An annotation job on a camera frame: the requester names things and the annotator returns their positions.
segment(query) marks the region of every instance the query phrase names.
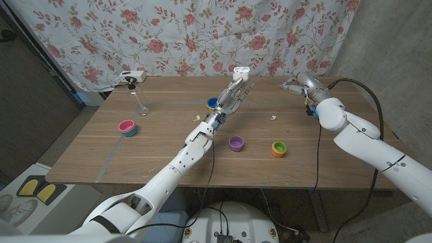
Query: orange cup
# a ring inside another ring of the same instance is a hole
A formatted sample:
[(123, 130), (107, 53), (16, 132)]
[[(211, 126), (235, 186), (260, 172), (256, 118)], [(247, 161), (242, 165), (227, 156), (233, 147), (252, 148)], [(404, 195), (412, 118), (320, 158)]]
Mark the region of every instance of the orange cup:
[(286, 153), (286, 145), (283, 142), (274, 142), (271, 145), (271, 153), (274, 157), (282, 157)]

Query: yellow shoe insole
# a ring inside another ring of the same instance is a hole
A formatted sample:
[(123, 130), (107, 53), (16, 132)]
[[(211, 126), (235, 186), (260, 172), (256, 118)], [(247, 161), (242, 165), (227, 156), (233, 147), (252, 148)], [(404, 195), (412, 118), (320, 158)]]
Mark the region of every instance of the yellow shoe insole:
[(20, 190), (20, 193), (18, 195), (20, 196), (32, 196), (34, 190), (36, 190), (36, 187), (38, 186), (38, 180), (33, 179), (29, 180)]
[(55, 191), (55, 185), (49, 184), (48, 186), (45, 186), (38, 194), (37, 198), (39, 200), (43, 201), (44, 203), (47, 202), (48, 198), (54, 193)]

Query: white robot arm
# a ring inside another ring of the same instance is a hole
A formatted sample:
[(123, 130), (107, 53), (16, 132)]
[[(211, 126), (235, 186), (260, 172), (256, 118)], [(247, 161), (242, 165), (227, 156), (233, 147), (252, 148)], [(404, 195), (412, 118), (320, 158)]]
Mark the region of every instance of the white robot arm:
[(216, 130), (225, 122), (225, 117), (236, 112), (253, 86), (248, 85), (248, 67), (237, 67), (233, 81), (217, 102), (215, 112), (187, 136), (186, 146), (177, 156), (141, 189), (112, 196), (102, 202), (87, 217), (83, 226), (71, 234), (129, 234), (140, 242), (148, 229), (140, 227), (153, 222), (183, 176), (211, 148)]
[(318, 103), (319, 123), (337, 132), (334, 142), (347, 153), (372, 165), (406, 196), (432, 217), (432, 171), (379, 139), (380, 131), (371, 122), (345, 111), (316, 79), (298, 74), (310, 99)]

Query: robot forearm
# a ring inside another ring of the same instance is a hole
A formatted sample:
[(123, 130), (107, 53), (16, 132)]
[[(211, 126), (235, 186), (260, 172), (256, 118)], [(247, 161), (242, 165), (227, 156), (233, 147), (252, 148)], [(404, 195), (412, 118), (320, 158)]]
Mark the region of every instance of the robot forearm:
[(334, 142), (378, 169), (432, 217), (432, 171), (382, 140), (358, 132), (352, 124), (346, 126)]

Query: pink cup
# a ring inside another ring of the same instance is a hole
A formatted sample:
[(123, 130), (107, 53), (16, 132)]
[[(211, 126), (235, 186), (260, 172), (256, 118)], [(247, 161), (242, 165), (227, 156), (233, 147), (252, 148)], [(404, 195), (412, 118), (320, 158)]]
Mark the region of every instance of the pink cup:
[(228, 142), (233, 152), (240, 152), (243, 149), (244, 140), (241, 136), (232, 136)]

